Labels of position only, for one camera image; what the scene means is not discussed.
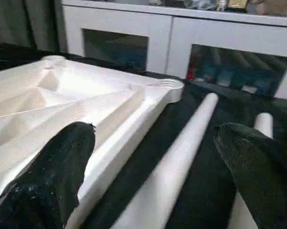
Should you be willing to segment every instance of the shelf top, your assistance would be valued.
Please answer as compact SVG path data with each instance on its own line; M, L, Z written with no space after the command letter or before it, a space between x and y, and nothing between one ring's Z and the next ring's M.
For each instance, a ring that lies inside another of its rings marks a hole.
M122 3L100 2L92 0L62 0L62 4L63 6L77 6L77 7L98 8L107 10L122 10L122 11L189 17L197 19L234 21L240 23L287 27L287 17L278 17L278 16L266 16L266 15L206 11L206 10L191 10L183 8L164 7L164 6L122 4Z

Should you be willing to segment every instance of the cabinet door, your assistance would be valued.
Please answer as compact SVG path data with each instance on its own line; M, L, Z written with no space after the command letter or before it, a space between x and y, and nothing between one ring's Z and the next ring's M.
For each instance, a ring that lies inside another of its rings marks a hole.
M166 73L287 99L287 28L174 18Z
M63 8L69 53L165 73L171 16Z

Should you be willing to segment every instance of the dark curtain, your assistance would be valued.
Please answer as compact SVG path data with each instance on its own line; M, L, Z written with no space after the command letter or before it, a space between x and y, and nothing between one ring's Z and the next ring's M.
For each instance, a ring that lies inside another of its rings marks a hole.
M0 0L0 43L66 52L61 0Z

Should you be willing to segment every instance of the white cabinet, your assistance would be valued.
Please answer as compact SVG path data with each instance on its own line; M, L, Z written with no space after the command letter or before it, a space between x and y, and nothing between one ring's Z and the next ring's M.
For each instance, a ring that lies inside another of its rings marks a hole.
M62 3L69 53L182 79L193 72L212 78L217 72L218 85L287 99L287 17Z
M276 97L287 99L287 27L174 18L166 73L186 78L189 64L197 69L202 60L235 64L252 77L274 73L282 78Z
M69 53L85 56L83 33L87 30L110 32L113 36L134 35L141 41L147 38L146 70L166 72L171 16L66 5L63 10ZM117 38L114 42L124 43L125 40L126 37L122 41Z

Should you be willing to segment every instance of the white pole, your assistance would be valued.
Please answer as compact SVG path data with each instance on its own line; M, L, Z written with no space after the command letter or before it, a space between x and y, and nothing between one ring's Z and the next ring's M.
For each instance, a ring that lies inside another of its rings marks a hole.
M206 96L112 229L165 227L217 101L214 93Z
M255 129L273 138L273 116L269 113L259 114L255 121ZM228 229L258 229L239 192L236 194Z

